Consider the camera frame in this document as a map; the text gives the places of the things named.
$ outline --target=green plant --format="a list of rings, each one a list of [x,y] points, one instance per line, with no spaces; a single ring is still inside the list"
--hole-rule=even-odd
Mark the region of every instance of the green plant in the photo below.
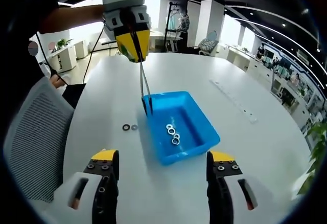
[[[300,92],[300,94],[301,94],[302,96],[305,96],[305,95],[306,95],[306,92],[305,92],[305,90],[304,90],[303,88],[301,88],[301,89],[299,90],[299,92]]]
[[[57,46],[58,48],[62,48],[67,44],[67,40],[66,39],[61,39],[57,42]]]
[[[323,123],[323,122],[314,124],[308,131],[308,135],[312,135],[315,139],[318,140],[318,142],[311,152],[310,162],[312,162],[312,165],[307,172],[309,174],[308,178],[301,186],[298,194],[307,193],[314,179],[315,173],[322,163],[326,151],[326,132],[327,132],[327,123]]]

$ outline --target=metal tweezers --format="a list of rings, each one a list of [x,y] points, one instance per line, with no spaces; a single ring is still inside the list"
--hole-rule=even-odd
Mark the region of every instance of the metal tweezers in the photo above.
[[[143,77],[144,77],[145,86],[147,87],[147,92],[148,92],[148,96],[149,96],[149,104],[150,104],[151,114],[153,114],[152,98],[151,98],[148,81],[147,81],[147,78],[145,76],[144,69],[143,69],[143,63],[142,63],[144,61],[144,58],[142,56],[142,52],[141,52],[141,48],[139,46],[139,42],[138,42],[136,32],[132,31],[132,32],[130,32],[130,34],[131,34],[133,43],[135,45],[136,53],[137,53],[138,60],[139,60],[139,75],[140,75],[140,79],[141,79],[141,96],[142,96],[143,108],[144,108],[145,114],[148,115],[147,105],[145,103],[144,91],[143,91]]]
[[[140,65],[139,65],[139,75],[140,75],[140,80],[141,80],[141,96],[142,96],[142,104],[143,104],[145,114],[148,115],[147,105],[146,105],[145,100],[144,100],[143,77],[144,77],[145,86],[147,87],[147,92],[148,92],[148,96],[149,96],[149,104],[150,104],[151,114],[153,114],[153,106],[152,106],[152,98],[151,98],[151,94],[150,94],[150,89],[149,89],[147,78],[146,78],[145,73],[144,73],[142,61],[143,60],[140,59]]]

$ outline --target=black rubber washer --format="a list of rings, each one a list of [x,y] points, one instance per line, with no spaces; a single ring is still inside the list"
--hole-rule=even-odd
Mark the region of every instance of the black rubber washer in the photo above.
[[[131,126],[129,124],[124,124],[123,125],[123,131],[127,131],[131,128]]]

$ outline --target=floor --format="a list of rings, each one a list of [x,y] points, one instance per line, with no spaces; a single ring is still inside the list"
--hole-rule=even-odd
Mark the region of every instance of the floor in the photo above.
[[[117,50],[118,50],[117,48],[111,49],[110,55],[114,56],[116,54]],[[92,59],[91,59],[90,65],[88,67],[85,80],[87,80],[88,74],[94,67],[96,67],[96,65],[99,63],[99,61],[102,58],[107,57],[107,56],[109,56],[108,49],[96,51],[92,54]],[[74,69],[63,73],[63,74],[69,75],[69,78],[70,78],[69,84],[83,83],[83,77],[85,75],[86,67],[87,67],[89,60],[90,60],[90,54],[88,54],[83,59],[77,60],[77,66]]]

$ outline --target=gray office chair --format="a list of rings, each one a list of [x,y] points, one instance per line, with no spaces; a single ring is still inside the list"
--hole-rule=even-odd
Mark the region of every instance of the gray office chair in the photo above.
[[[73,113],[74,109],[43,77],[31,88],[9,127],[4,156],[18,186],[34,206],[50,203],[62,184]]]

